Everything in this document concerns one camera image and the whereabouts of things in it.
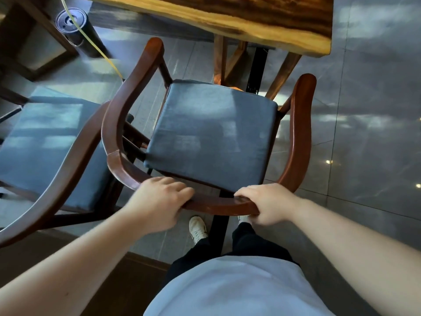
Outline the person's left hand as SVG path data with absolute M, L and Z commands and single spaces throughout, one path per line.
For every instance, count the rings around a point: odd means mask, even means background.
M 172 228 L 182 206 L 195 191 L 171 177 L 152 177 L 141 183 L 121 210 L 136 232 L 136 237 Z

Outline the person's right hand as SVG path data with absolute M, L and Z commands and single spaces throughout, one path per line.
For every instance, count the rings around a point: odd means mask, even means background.
M 273 183 L 264 186 L 265 216 L 250 216 L 252 223 L 269 226 L 281 221 L 291 221 L 294 213 L 304 204 L 304 200 L 280 184 Z

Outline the reddish brown wooden armchair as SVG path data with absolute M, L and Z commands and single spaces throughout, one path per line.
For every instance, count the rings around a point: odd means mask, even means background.
M 142 182 L 152 177 L 141 171 L 124 155 L 123 132 L 125 118 L 136 98 L 150 81 L 157 69 L 165 81 L 170 75 L 164 62 L 164 44 L 157 37 L 146 44 L 140 59 L 128 79 L 124 81 L 105 111 L 101 138 L 107 154 L 107 165 L 114 177 L 124 186 L 137 190 Z M 277 116 L 279 120 L 291 112 L 290 151 L 287 165 L 277 183 L 295 192 L 306 174 L 311 152 L 311 104 L 316 79 L 311 74 L 302 75 L 291 97 Z M 257 215 L 257 206 L 244 197 L 221 198 L 197 193 L 182 208 L 219 216 Z

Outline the person's right forearm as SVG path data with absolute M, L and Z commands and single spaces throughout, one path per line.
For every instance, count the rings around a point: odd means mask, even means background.
M 291 221 L 383 316 L 421 316 L 421 251 L 298 199 Z

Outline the person's left forearm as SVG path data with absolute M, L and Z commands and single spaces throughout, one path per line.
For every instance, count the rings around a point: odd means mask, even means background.
M 0 288 L 0 316 L 80 316 L 155 212 L 120 210 Z

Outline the black trousers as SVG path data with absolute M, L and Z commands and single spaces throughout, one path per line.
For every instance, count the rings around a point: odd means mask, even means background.
M 255 233 L 250 223 L 239 223 L 232 233 L 232 251 L 223 256 L 261 256 L 286 260 L 295 263 L 289 251 Z M 217 250 L 210 243 L 207 234 L 197 241 L 192 249 L 181 258 L 174 261 L 166 273 L 161 288 L 186 271 L 214 258 L 220 258 Z

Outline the dark grey seat cushion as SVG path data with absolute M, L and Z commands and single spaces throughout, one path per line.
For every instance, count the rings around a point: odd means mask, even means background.
M 37 86 L 0 147 L 0 181 L 36 201 L 59 170 L 77 135 L 100 104 Z M 111 181 L 102 143 L 64 203 L 91 212 Z
M 176 79 L 144 166 L 231 192 L 266 173 L 278 104 L 217 84 Z

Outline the white shirt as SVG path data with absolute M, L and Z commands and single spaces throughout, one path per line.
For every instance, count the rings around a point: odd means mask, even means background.
M 144 316 L 335 316 L 290 261 L 223 256 L 182 273 Z

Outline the live-edge wooden table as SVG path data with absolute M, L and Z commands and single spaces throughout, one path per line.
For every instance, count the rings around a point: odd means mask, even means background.
M 287 51 L 266 97 L 274 100 L 302 56 L 331 52 L 334 0 L 91 0 L 163 16 L 214 34 L 213 81 L 225 79 L 249 42 Z

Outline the black cylindrical bin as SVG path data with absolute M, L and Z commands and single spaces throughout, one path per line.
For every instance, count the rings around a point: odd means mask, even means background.
M 91 39 L 91 41 L 106 55 L 108 50 L 90 22 L 87 13 L 79 8 L 71 7 L 69 11 L 81 30 Z M 71 17 L 65 10 L 62 10 L 55 19 L 55 26 L 67 41 L 78 50 L 91 58 L 102 57 L 100 52 L 86 39 L 77 29 Z

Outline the dark wooden stool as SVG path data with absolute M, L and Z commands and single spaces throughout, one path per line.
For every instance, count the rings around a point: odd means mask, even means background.
M 78 52 L 57 30 L 44 7 L 48 0 L 0 0 L 0 68 L 9 68 L 34 81 L 70 62 Z M 18 53 L 34 27 L 43 27 L 63 48 L 37 68 L 18 62 Z

